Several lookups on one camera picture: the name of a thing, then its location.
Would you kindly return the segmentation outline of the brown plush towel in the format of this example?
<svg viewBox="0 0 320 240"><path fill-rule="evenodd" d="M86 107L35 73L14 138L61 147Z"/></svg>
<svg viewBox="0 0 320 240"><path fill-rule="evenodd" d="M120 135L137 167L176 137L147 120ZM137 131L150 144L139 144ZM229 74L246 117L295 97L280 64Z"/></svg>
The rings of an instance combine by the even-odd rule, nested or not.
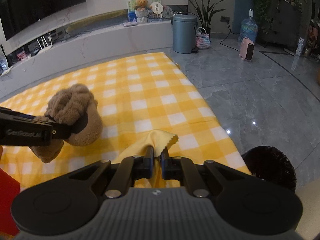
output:
<svg viewBox="0 0 320 240"><path fill-rule="evenodd" d="M103 122L97 110L98 102L87 86L77 83L58 91L48 102L43 116L36 121L67 125L70 136L52 139L48 146L31 146L31 151L43 162L54 160L64 142L72 146L87 146L95 142L103 131Z"/></svg>

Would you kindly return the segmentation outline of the yellow microfiber cloth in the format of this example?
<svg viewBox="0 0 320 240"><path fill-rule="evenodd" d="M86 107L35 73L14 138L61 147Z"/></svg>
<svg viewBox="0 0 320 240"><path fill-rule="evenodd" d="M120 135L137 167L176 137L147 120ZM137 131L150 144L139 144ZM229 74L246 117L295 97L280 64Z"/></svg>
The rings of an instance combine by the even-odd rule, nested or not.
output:
<svg viewBox="0 0 320 240"><path fill-rule="evenodd" d="M145 137L135 142L121 152L113 164L118 164L127 157L147 157L151 156L151 178L141 178L134 182L134 187L137 188L170 188L179 187L180 182L177 180L164 180L161 175L162 169L159 164L154 164L156 158L159 158L164 149L169 150L171 146L178 142L178 135L167 131L154 129Z"/></svg>

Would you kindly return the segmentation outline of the red box lid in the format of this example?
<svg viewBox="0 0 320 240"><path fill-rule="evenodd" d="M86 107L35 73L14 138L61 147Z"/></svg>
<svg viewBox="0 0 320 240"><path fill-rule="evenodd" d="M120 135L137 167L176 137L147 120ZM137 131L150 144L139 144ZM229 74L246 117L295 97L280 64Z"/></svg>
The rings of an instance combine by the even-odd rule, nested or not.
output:
<svg viewBox="0 0 320 240"><path fill-rule="evenodd" d="M1 170L1 237L11 239L19 233L11 215L11 205L20 193L20 184Z"/></svg>

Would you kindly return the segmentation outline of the white wifi router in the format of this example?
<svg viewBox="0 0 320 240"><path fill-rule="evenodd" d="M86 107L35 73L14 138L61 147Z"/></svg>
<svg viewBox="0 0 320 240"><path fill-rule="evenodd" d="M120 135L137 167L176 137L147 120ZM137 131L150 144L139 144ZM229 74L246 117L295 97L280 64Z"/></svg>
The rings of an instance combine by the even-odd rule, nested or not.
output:
<svg viewBox="0 0 320 240"><path fill-rule="evenodd" d="M51 33L49 33L47 36L43 35L40 38L37 38L36 40L40 47L38 51L39 54L50 50L53 46Z"/></svg>

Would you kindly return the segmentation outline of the yellow checkered tablecloth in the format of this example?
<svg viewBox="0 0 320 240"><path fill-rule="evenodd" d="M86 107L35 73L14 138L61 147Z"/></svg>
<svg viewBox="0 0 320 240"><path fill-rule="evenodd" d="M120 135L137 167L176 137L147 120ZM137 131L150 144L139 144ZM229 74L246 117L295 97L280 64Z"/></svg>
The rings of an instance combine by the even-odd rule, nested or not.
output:
<svg viewBox="0 0 320 240"><path fill-rule="evenodd" d="M125 57L77 70L29 88L2 103L31 115L46 111L51 97L76 83L86 85L98 102L103 131L86 147L65 144L58 157L43 163L27 147L6 146L1 170L25 189L101 159L113 163L127 148L155 129L176 135L169 154L196 164L214 160L241 172L248 168L196 87L164 53Z"/></svg>

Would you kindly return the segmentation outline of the white marble tv console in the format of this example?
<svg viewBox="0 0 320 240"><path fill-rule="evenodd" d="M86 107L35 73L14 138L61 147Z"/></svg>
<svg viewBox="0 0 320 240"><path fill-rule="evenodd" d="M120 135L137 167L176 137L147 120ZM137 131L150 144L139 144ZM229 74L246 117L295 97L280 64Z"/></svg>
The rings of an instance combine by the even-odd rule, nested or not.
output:
<svg viewBox="0 0 320 240"><path fill-rule="evenodd" d="M172 46L169 21L124 27L116 25L58 42L49 50L13 65L1 76L1 101L48 77L75 67L141 51Z"/></svg>

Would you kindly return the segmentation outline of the pastel woven basket bag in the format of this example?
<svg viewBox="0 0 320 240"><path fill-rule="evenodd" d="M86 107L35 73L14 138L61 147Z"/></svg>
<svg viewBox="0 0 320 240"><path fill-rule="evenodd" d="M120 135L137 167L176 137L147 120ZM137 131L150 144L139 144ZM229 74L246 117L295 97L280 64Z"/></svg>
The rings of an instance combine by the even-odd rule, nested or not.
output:
<svg viewBox="0 0 320 240"><path fill-rule="evenodd" d="M196 31L196 47L198 49L208 49L210 47L210 38L203 27L198 27Z"/></svg>

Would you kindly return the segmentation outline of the pink space heater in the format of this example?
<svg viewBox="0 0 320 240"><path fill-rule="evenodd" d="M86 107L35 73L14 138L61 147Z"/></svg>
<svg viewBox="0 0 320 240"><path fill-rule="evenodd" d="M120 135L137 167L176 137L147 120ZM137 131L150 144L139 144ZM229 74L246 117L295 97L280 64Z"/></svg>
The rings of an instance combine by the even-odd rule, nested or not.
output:
<svg viewBox="0 0 320 240"><path fill-rule="evenodd" d="M251 61L254 53L254 43L250 38L244 37L240 46L239 56L242 60Z"/></svg>

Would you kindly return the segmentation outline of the grey blue trash can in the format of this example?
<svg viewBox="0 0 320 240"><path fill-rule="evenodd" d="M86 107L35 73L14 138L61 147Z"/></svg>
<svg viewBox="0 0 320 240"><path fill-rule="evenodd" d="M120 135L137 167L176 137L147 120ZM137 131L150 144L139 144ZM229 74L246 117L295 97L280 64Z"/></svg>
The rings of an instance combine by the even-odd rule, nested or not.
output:
<svg viewBox="0 0 320 240"><path fill-rule="evenodd" d="M172 18L173 50L191 54L196 47L197 17L195 15L174 15Z"/></svg>

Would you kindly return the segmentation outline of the teddy bear bouquet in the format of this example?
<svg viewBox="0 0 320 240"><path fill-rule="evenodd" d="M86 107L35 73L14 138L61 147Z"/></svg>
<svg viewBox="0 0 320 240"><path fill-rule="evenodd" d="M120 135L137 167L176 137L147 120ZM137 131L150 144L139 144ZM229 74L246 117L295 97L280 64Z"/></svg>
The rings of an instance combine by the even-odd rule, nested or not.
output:
<svg viewBox="0 0 320 240"><path fill-rule="evenodd" d="M135 15L138 24L144 24L148 22L148 1L147 0L136 0Z"/></svg>

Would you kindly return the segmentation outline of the green illustrated card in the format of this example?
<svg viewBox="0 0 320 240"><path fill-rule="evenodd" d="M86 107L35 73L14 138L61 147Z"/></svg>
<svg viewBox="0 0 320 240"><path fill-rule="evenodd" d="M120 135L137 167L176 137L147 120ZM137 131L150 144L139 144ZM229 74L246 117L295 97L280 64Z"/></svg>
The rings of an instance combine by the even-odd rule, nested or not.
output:
<svg viewBox="0 0 320 240"><path fill-rule="evenodd" d="M129 22L138 24L161 22L162 13L155 13L155 3L162 6L161 0L128 0L127 1L127 16Z"/></svg>

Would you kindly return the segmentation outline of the blue water jug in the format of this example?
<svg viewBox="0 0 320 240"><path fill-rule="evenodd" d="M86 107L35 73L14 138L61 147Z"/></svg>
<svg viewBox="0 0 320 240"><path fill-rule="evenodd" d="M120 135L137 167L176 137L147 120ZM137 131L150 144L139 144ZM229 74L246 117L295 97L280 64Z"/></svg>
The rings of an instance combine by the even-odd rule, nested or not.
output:
<svg viewBox="0 0 320 240"><path fill-rule="evenodd" d="M258 34L258 25L253 19L254 10L249 9L249 17L244 19L241 23L240 35L238 38L239 42L242 42L244 38L249 38L253 43L255 43Z"/></svg>

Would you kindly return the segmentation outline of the tall green floor plant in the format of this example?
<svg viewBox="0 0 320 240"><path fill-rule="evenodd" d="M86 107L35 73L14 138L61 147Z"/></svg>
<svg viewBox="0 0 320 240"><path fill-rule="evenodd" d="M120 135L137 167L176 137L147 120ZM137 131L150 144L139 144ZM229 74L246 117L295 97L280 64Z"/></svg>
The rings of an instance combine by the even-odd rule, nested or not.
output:
<svg viewBox="0 0 320 240"><path fill-rule="evenodd" d="M200 26L210 35L212 30L211 25L213 16L217 13L225 11L225 9L217 9L216 7L218 4L226 0L219 0L217 2L207 0L207 3L204 3L204 0L201 0L200 3L197 0L187 1L195 9L195 13L193 15L196 16Z"/></svg>

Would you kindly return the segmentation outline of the round paper fan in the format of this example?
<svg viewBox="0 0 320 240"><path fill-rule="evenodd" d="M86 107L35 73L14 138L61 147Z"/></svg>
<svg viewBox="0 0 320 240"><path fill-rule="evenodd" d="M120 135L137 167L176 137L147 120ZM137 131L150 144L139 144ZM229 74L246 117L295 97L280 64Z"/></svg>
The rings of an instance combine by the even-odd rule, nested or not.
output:
<svg viewBox="0 0 320 240"><path fill-rule="evenodd" d="M152 2L149 6L149 9L158 16L163 12L163 5L161 5L159 2Z"/></svg>

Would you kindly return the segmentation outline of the black wall television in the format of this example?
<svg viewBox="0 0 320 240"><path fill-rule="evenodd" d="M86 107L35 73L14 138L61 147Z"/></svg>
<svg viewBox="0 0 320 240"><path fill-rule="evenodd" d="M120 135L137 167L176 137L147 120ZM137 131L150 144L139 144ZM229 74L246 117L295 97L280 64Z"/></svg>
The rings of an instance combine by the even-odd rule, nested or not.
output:
<svg viewBox="0 0 320 240"><path fill-rule="evenodd" d="M8 40L35 22L86 0L1 0L1 24Z"/></svg>

